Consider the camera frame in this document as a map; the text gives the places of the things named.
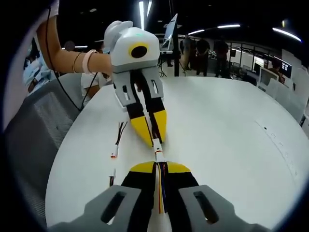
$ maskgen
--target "white round table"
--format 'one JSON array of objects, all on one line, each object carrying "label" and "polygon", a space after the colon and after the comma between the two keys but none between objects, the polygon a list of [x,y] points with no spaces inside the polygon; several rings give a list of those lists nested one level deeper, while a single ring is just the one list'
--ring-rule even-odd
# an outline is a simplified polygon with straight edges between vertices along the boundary
[{"label": "white round table", "polygon": [[[246,82],[211,77],[167,77],[162,82],[166,159],[191,169],[200,185],[230,201],[246,222],[273,228],[308,177],[309,140],[301,127],[275,100]],[[108,188],[110,154],[118,122],[125,120],[128,115],[112,86],[103,87],[77,117],[50,172],[48,226],[81,216],[85,204]],[[115,184],[134,165],[154,159],[153,150],[128,123]]]}]

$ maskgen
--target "bracelet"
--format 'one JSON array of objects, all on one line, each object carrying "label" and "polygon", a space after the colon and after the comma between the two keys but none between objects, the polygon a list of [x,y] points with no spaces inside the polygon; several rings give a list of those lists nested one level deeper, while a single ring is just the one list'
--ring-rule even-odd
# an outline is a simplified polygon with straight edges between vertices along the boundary
[{"label": "bracelet", "polygon": [[86,73],[86,74],[89,74],[89,73],[90,73],[90,71],[89,71],[89,69],[88,69],[88,62],[89,62],[89,59],[90,59],[90,57],[91,57],[91,55],[92,55],[93,53],[97,53],[97,51],[94,50],[94,49],[92,49],[92,50],[90,50],[89,52],[87,52],[86,55],[84,56],[84,59],[83,59],[83,71],[84,71],[84,73]]},{"label": "bracelet", "polygon": [[77,58],[79,57],[80,54],[81,54],[81,52],[79,54],[77,54],[77,56],[75,57],[75,60],[73,62],[73,65],[72,65],[73,73],[76,73],[76,71],[75,71],[75,62],[76,62],[76,60],[77,60]]}]

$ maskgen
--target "person's arm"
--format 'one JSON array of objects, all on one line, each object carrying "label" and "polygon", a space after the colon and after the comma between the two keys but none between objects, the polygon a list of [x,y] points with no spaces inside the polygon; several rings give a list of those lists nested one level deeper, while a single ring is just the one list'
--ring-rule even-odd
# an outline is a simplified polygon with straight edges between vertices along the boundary
[{"label": "person's arm", "polygon": [[85,88],[86,91],[89,90],[88,92],[88,97],[92,98],[99,90],[100,90],[100,87],[98,85],[96,86],[92,86],[89,88]]},{"label": "person's arm", "polygon": [[[55,71],[60,73],[73,73],[73,63],[79,53],[68,52],[61,49],[56,26],[56,16],[53,16],[48,20],[47,40],[50,54],[49,59],[46,44],[46,27],[47,22],[42,23],[37,30],[37,35],[41,52],[47,66],[50,69],[54,68]],[[84,56],[85,53],[80,54],[75,62],[74,68],[77,73],[84,72],[82,68],[82,61]],[[110,56],[106,54],[92,54],[89,59],[88,68],[90,72],[103,72],[111,75],[112,65]]]}]

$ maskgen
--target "black ceiling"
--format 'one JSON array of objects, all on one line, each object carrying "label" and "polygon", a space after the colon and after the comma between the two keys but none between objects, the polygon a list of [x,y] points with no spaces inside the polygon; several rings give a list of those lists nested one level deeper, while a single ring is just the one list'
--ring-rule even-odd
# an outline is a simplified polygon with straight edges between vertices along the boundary
[{"label": "black ceiling", "polygon": [[[140,27],[138,2],[140,0],[61,0],[58,16],[60,43],[72,40],[76,45],[88,45],[104,38],[106,27],[115,20],[132,20]],[[309,32],[306,18],[309,12],[300,4],[288,2],[270,3],[248,1],[247,3],[225,3],[224,1],[171,0],[174,12],[178,13],[178,33],[186,34],[198,29],[207,29],[196,34],[200,37],[251,42],[276,49],[287,49],[301,59],[308,55]],[[170,1],[153,0],[146,30],[164,33],[163,26],[171,19]],[[276,33],[273,27],[281,27],[297,35],[302,43]],[[224,24],[241,24],[238,29],[217,29]]]}]

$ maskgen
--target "white robot head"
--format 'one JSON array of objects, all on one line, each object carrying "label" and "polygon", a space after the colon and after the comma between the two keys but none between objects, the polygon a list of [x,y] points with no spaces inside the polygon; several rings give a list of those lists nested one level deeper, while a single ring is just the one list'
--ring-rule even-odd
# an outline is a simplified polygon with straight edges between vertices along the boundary
[{"label": "white robot head", "polygon": [[113,72],[155,67],[160,56],[158,38],[127,22],[115,21],[106,31],[104,44],[109,46]]}]

